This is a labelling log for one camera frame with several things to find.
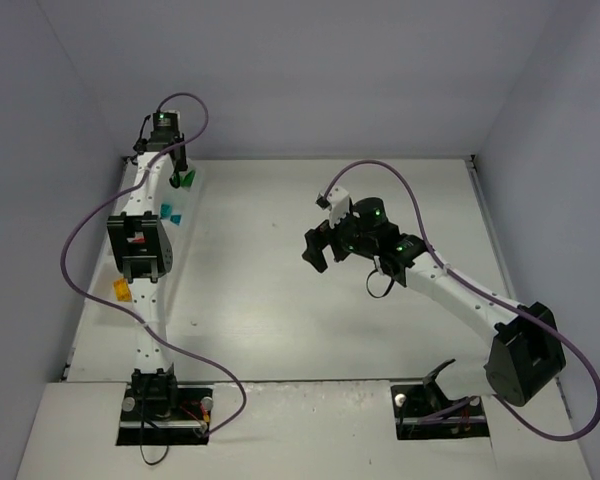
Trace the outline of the green curved lego top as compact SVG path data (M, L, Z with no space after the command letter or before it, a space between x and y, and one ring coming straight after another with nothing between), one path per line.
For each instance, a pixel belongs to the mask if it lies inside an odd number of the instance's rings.
M189 170L181 177L181 187L184 189L190 189L196 177L195 170Z

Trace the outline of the small blue lego brick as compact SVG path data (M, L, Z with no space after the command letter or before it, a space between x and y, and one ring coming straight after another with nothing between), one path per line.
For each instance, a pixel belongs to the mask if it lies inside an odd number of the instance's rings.
M173 214L173 207L171 204L162 203L160 206L160 218L169 219Z

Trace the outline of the yellow curved lego brick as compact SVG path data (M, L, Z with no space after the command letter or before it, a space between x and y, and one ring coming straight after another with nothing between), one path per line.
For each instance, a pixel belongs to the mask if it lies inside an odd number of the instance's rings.
M132 301L132 294L125 278L119 278L113 282L113 291L118 302Z

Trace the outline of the small green lego cube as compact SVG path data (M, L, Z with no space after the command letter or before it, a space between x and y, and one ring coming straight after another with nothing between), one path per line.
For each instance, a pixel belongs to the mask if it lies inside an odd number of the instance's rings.
M170 178L170 185L174 188L174 189L178 189L181 186L181 179L178 175L172 176Z

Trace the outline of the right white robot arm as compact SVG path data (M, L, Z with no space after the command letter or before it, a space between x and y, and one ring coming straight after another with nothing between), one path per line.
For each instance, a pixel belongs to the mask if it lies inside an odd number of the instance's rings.
M496 395L522 407L566 365L561 343L548 333L556 325L551 310L536 302L521 305L499 296L482 297L437 263L423 239L389 221L378 197L352 202L348 194L319 197L327 218L305 234L302 254L318 272L327 267L324 251L335 261L352 255L372 262L390 285L417 292L460 320L488 346L474 366L445 360L429 372L425 384L444 405L469 396Z

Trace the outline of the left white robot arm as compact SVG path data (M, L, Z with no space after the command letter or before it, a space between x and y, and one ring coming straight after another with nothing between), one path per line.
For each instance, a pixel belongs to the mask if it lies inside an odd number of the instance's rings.
M173 250L160 218L160 175L179 167L183 149L163 149L184 139L180 114L159 109L151 115L152 132L136 149L135 187L117 215L107 220L115 264L129 287L132 312L142 319L136 334L131 392L143 418L166 420L177 406L178 385L168 348L154 335L166 336L165 278L173 266Z

